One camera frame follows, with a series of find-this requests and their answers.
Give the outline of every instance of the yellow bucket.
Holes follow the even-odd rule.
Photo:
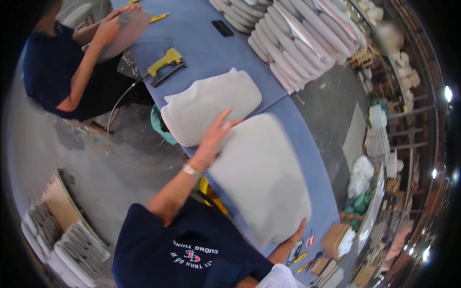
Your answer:
[[[200,179],[199,188],[200,188],[200,191],[203,194],[205,194],[206,196],[210,197],[211,200],[213,200],[213,202],[219,207],[219,209],[224,214],[229,213],[229,211],[227,211],[226,207],[224,207],[223,202],[221,202],[221,200],[219,199],[218,195],[216,195],[216,193],[213,191],[213,188],[210,187],[210,183],[205,178],[205,176],[203,176]],[[205,204],[207,204],[208,206],[211,206],[211,204],[208,201],[205,201]]]

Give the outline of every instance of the printed logo on t-shirt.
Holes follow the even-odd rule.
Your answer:
[[[200,257],[197,254],[201,254],[201,252],[203,252],[203,254],[218,254],[217,249],[210,249],[201,246],[192,246],[190,244],[178,243],[176,242],[176,240],[173,240],[173,246],[187,249],[184,251],[185,255],[183,255],[183,257],[179,256],[175,252],[170,252],[170,256],[174,258],[173,262],[184,264],[187,267],[195,269],[208,268],[211,266],[211,263],[213,262],[212,260],[202,261],[203,257]]]

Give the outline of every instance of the black smartphone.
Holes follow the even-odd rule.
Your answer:
[[[229,36],[234,35],[234,32],[232,32],[222,20],[211,21],[211,24],[213,24],[213,26],[216,29],[218,29],[218,31],[224,37],[229,37]]]

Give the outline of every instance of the concrete floor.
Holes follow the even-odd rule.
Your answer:
[[[115,244],[129,206],[136,202],[147,203],[175,176],[185,156],[177,146],[168,143],[154,151],[143,152],[158,146],[162,138],[151,127],[151,107],[138,105],[121,109],[111,126],[116,131],[112,137],[114,150],[125,157],[115,156],[105,135],[84,134],[54,115],[33,107],[22,85],[22,64],[18,67],[8,116],[7,149],[19,214],[23,215],[30,202],[40,198],[52,173],[62,168],[91,222],[105,239]],[[291,98],[314,135],[338,208],[342,210],[349,180],[343,145],[350,130],[354,129],[349,126],[356,105],[361,114],[366,115],[364,92],[353,71],[335,66],[308,84],[298,96],[304,104],[295,94]],[[106,119],[104,115],[98,121],[104,125]],[[362,141],[363,135],[355,140],[355,145],[361,147]],[[353,265],[355,258],[351,259],[348,265]],[[105,266],[101,287],[114,287],[111,262]]]

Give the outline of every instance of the white plastic bag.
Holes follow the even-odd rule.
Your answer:
[[[370,187],[370,179],[373,177],[374,167],[367,156],[360,156],[352,166],[349,185],[347,187],[348,198],[355,198],[365,193]]]

